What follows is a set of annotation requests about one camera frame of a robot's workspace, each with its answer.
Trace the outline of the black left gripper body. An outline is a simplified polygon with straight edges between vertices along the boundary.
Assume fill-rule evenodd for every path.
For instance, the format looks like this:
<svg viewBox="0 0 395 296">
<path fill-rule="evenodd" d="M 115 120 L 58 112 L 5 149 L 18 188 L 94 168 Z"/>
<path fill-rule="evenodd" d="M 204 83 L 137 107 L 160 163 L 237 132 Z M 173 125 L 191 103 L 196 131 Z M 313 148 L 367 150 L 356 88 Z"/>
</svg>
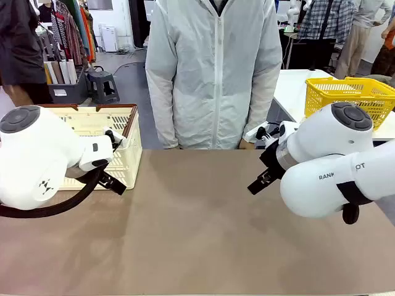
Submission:
<svg viewBox="0 0 395 296">
<path fill-rule="evenodd" d="M 112 187 L 116 183 L 116 179 L 106 173 L 104 170 L 99 172 L 98 184 L 102 187 Z"/>
</svg>

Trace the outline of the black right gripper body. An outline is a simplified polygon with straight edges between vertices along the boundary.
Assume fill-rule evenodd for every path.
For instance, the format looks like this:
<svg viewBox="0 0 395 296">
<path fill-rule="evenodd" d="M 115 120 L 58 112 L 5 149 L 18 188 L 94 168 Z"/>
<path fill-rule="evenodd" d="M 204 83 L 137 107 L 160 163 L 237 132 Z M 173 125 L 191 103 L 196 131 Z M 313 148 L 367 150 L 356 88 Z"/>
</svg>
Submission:
<svg viewBox="0 0 395 296">
<path fill-rule="evenodd" d="M 259 157 L 261 162 L 266 166 L 266 170 L 263 172 L 265 178 L 272 180 L 281 179 L 286 172 L 277 159 L 278 146 L 278 142 L 273 142 Z"/>
</svg>

